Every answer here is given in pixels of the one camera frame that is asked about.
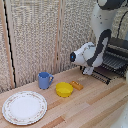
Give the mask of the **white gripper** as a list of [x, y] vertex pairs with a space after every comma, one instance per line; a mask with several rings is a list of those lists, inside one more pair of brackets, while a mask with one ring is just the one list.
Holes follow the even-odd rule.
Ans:
[[83, 75], [91, 75], [91, 74], [93, 73], [93, 70], [94, 70], [93, 67], [90, 67], [90, 66], [85, 67], [85, 68], [83, 69], [82, 74], [83, 74]]

